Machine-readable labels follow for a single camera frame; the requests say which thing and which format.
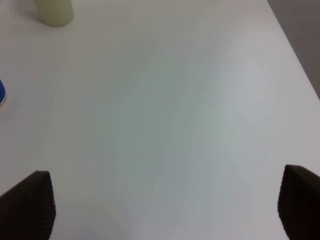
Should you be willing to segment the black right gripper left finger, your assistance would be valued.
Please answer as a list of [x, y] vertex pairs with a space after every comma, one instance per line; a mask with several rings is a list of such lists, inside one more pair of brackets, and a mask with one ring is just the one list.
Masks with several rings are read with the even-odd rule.
[[0, 196], [2, 240], [48, 240], [56, 218], [49, 171], [35, 171]]

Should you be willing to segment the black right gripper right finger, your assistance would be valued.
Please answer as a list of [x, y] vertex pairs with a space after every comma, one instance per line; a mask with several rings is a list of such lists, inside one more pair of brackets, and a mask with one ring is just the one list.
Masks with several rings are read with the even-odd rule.
[[320, 238], [320, 177], [300, 165], [284, 168], [277, 211], [290, 240]]

